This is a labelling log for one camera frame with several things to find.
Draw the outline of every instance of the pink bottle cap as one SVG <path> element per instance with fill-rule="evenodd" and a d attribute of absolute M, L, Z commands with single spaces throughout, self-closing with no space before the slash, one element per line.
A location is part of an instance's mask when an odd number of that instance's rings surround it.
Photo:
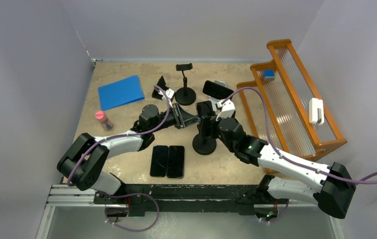
<path fill-rule="evenodd" d="M 96 116 L 96 119 L 100 122 L 103 122 L 108 118 L 106 117 L 106 114 L 103 111 L 97 111 L 95 116 Z"/>

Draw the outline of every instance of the blue paper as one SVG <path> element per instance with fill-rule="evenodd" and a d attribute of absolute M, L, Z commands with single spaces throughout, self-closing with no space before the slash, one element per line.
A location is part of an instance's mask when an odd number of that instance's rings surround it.
<path fill-rule="evenodd" d="M 103 111 L 144 100 L 138 76 L 131 76 L 108 85 L 100 86 L 98 90 L 100 108 Z"/>

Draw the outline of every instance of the white wall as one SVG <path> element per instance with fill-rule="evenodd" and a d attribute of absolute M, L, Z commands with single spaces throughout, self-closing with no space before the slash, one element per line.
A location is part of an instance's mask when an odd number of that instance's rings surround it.
<path fill-rule="evenodd" d="M 359 179 L 377 170 L 377 1 L 325 0 L 299 55 L 348 143 L 339 161 Z M 377 238 L 377 186 L 359 185 L 343 222 L 349 238 Z"/>
<path fill-rule="evenodd" d="M 299 46 L 323 0 L 63 0 L 92 58 L 260 61 Z"/>
<path fill-rule="evenodd" d="M 59 0 L 0 0 L 0 238 L 35 238 L 91 72 Z"/>

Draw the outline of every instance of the black smartphone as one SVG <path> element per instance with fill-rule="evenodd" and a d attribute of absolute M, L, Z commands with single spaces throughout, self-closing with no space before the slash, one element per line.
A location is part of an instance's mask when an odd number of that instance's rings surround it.
<path fill-rule="evenodd" d="M 170 146 L 168 153 L 168 170 L 166 176 L 168 178 L 184 177 L 184 146 Z"/>
<path fill-rule="evenodd" d="M 168 151 L 166 145 L 155 145 L 151 154 L 150 176 L 165 177 L 168 165 Z"/>

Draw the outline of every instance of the robotic arm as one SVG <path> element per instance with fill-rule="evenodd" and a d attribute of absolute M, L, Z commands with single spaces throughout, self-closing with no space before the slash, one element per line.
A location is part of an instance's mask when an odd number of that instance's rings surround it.
<path fill-rule="evenodd" d="M 272 199 L 289 198 L 312 203 L 318 205 L 322 211 L 333 217 L 345 217 L 356 189 L 355 185 L 338 181 L 320 173 L 330 172 L 350 179 L 351 177 L 342 164 L 334 163 L 329 166 L 314 163 L 279 151 L 291 160 L 313 166 L 318 171 L 296 166 L 279 157 L 265 140 L 247 135 L 235 119 L 235 107 L 230 100 L 220 101 L 217 106 L 220 109 L 217 116 L 214 114 L 194 116 L 185 112 L 179 104 L 175 103 L 172 105 L 172 111 L 165 119 L 165 123 L 158 130 L 170 126 L 185 128 L 200 123 L 198 128 L 202 136 L 218 138 L 241 162 L 272 168 L 298 179 L 298 181 L 293 181 L 266 175 L 257 186 L 259 193 Z M 124 134 L 137 134 L 151 130 L 164 120 L 165 115 L 165 113 L 159 113 L 155 105 L 147 105 L 143 108 L 133 127 Z M 96 142 L 106 139 L 107 137 L 92 137 L 88 133 L 81 134 L 59 161 L 58 171 L 69 177 L 81 155 Z M 126 152 L 141 151 L 153 141 L 153 133 L 106 140 L 90 152 L 90 156 L 76 169 L 71 181 L 82 191 L 92 188 L 114 195 L 123 182 L 111 174 L 102 172 L 105 161 Z"/>

